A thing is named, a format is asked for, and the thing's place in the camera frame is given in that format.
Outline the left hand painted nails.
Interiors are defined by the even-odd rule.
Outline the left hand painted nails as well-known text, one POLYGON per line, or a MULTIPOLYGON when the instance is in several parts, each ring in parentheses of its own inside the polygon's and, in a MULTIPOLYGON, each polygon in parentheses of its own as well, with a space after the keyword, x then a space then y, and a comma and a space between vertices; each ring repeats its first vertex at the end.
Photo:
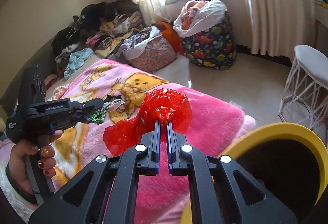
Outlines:
POLYGON ((20 140, 11 149, 6 176, 13 189, 26 201, 36 204, 35 193, 32 190, 31 178, 33 168, 51 179, 56 175, 55 149, 45 145, 40 149, 30 141, 20 140))

